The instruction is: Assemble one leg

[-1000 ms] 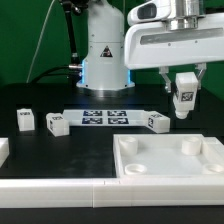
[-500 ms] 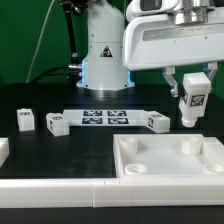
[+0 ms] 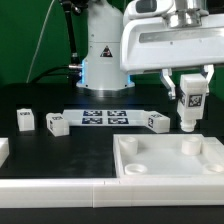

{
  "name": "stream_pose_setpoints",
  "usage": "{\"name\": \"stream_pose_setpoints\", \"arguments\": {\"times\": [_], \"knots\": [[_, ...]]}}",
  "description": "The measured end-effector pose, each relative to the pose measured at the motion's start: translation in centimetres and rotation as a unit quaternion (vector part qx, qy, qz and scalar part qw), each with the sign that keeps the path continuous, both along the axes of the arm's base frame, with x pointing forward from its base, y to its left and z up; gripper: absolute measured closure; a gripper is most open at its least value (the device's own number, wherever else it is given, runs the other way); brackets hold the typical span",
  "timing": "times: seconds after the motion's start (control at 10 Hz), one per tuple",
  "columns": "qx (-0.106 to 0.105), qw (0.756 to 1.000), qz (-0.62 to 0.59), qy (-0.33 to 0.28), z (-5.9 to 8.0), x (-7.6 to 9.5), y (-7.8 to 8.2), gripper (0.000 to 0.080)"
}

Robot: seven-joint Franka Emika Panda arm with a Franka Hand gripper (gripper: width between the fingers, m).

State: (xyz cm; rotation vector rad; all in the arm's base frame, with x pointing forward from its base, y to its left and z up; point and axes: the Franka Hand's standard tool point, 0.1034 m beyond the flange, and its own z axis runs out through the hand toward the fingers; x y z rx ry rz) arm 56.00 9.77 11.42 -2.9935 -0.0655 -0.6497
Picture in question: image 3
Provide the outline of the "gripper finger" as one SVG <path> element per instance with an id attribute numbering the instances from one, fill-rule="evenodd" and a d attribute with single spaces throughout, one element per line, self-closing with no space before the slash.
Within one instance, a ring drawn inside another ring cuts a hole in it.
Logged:
<path id="1" fill-rule="evenodd" d="M 213 74 L 214 74 L 214 65 L 213 64 L 204 65 L 202 67 L 202 75 L 207 80 L 207 83 L 210 83 L 210 81 L 213 77 Z"/>
<path id="2" fill-rule="evenodd" d="M 176 91 L 175 84 L 173 83 L 171 76 L 172 70 L 170 68 L 161 70 L 160 80 L 168 90 L 169 99 L 174 100 L 176 98 Z"/>

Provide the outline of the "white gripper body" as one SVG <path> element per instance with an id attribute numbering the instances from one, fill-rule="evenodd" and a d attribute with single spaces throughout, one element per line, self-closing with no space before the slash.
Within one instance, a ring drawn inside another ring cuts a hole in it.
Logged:
<path id="1" fill-rule="evenodd" d="M 133 20 L 124 30 L 120 67 L 127 74 L 224 63 L 224 14 L 202 25 L 168 28 L 161 17 Z"/>

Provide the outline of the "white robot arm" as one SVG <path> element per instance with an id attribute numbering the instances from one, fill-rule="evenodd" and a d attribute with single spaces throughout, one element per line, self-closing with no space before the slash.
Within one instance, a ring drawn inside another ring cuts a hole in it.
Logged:
<path id="1" fill-rule="evenodd" d="M 88 4 L 88 54 L 80 86 L 103 95 L 132 83 L 130 75 L 159 71 L 169 97 L 176 97 L 174 70 L 224 64 L 224 10 L 206 0 L 133 0 L 123 13 L 107 0 Z"/>

